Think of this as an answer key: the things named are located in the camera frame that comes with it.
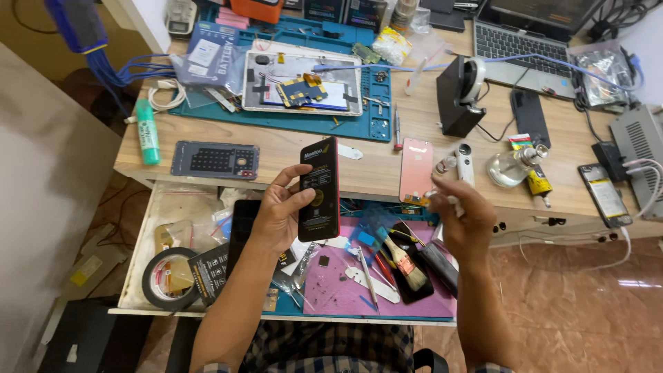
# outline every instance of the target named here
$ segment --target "laptop screen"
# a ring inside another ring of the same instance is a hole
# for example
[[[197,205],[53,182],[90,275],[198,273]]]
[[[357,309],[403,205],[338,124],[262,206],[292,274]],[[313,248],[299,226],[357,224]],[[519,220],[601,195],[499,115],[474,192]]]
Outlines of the laptop screen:
[[[568,41],[605,0],[486,0],[478,19]]]

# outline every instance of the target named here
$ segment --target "checkered shirt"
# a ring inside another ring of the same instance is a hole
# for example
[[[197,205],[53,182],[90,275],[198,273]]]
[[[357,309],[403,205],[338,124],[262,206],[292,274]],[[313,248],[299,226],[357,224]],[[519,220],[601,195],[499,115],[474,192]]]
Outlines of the checkered shirt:
[[[414,330],[404,325],[260,322],[244,357],[248,372],[412,373]],[[494,364],[476,373],[511,373]],[[236,373],[208,364],[196,373]]]

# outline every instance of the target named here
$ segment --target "laptop keyboard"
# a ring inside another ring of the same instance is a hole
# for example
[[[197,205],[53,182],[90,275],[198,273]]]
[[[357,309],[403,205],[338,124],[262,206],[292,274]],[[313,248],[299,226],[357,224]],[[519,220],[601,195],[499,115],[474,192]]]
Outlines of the laptop keyboard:
[[[566,50],[554,44],[504,33],[480,25],[476,26],[475,34],[477,39],[477,56],[479,57],[501,58],[537,53],[542,56],[568,62]],[[518,58],[505,62],[571,78],[570,68],[538,57]]]

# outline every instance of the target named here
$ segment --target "orange box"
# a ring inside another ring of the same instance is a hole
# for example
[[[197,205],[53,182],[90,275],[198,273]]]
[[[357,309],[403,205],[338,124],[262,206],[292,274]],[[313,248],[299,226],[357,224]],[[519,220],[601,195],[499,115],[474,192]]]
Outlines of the orange box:
[[[284,0],[230,0],[233,12],[267,23],[278,23]]]

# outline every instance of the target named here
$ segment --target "green marker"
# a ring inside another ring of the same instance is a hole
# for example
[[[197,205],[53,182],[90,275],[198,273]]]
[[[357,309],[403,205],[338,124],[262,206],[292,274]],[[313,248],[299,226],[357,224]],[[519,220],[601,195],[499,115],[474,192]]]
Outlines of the green marker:
[[[144,98],[136,101],[136,112],[138,115],[138,137],[141,140],[141,149],[143,150],[143,163],[158,165],[161,162],[159,138],[156,136],[154,113],[150,102]]]

